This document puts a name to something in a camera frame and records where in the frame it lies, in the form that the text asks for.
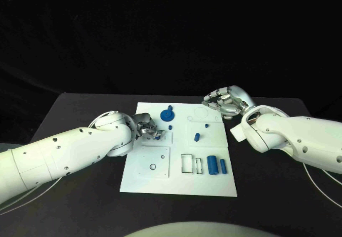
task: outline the rectangular cutout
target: rectangular cutout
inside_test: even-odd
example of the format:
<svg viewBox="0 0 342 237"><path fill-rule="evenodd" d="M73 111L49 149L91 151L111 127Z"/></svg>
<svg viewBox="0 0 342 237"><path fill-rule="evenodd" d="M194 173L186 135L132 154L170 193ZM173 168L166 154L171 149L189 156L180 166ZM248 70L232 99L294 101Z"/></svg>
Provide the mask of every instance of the rectangular cutout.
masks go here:
<svg viewBox="0 0 342 237"><path fill-rule="evenodd" d="M202 174L202 159L196 158L196 174Z"/></svg>
<svg viewBox="0 0 342 237"><path fill-rule="evenodd" d="M181 154L181 173L193 173L192 168L192 155L190 154Z"/></svg>

